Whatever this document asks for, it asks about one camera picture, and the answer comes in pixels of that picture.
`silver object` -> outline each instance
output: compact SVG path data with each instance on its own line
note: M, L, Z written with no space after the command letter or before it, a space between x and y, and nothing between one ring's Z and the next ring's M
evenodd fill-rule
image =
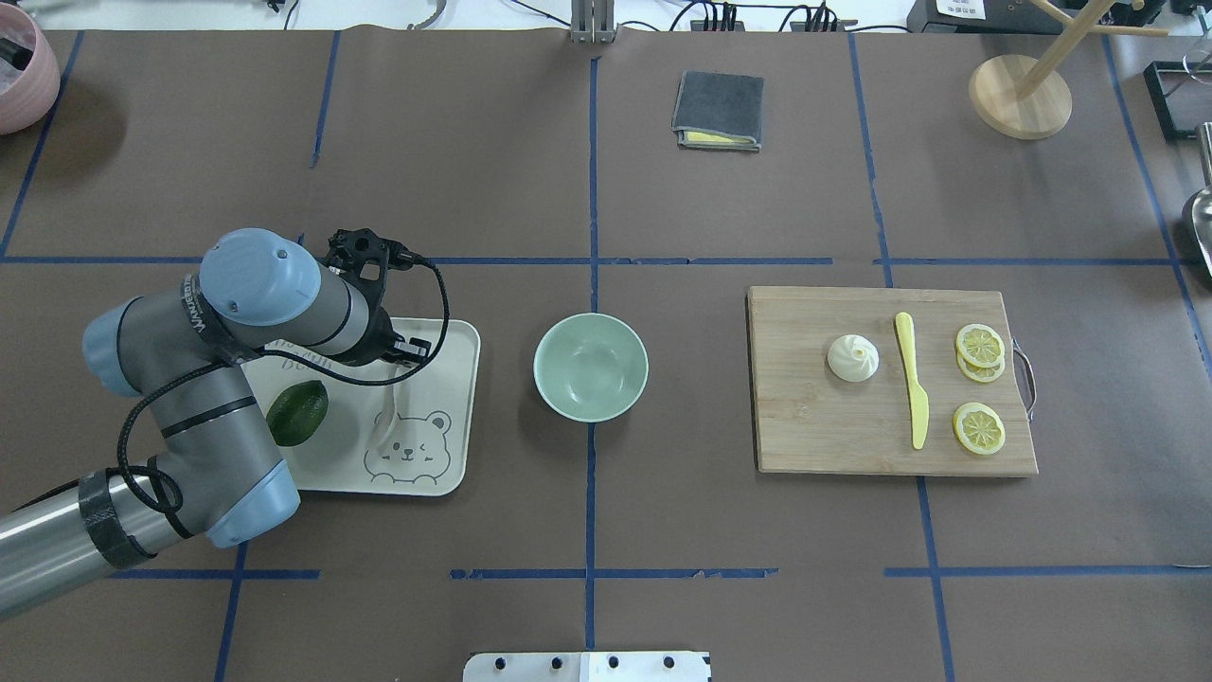
M1200 138L1200 167L1204 170L1204 189L1187 200L1183 219L1191 228L1195 242L1204 256L1204 267L1212 275L1212 122L1196 128Z

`bear drawing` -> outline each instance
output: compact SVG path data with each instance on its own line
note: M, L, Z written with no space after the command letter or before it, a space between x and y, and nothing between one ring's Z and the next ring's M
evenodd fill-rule
M375 424L383 417L377 415ZM366 451L362 457L371 481L436 486L438 478L451 468L451 454L446 448L450 415L434 412L419 418L391 413L388 419L395 424L388 429L387 441L378 448Z

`white dumpling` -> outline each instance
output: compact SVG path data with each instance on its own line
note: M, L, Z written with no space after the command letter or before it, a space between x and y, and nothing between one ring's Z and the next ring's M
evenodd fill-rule
M867 382L880 368L880 353L857 333L839 336L829 346L829 369L846 382Z

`plastic knife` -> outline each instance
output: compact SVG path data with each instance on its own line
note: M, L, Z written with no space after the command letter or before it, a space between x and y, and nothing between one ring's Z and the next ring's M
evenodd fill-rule
M917 344L914 339L913 316L897 313L897 344L901 361L905 365L905 385L909 388L909 419L913 422L913 449L926 446L926 429L930 426L930 397L917 383Z

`pink container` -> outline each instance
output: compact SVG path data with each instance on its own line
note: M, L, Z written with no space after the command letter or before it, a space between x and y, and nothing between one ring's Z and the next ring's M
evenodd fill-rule
M34 51L17 80L0 85L0 134L5 134L34 125L51 110L59 94L59 63L34 19L16 5L0 4L0 35Z

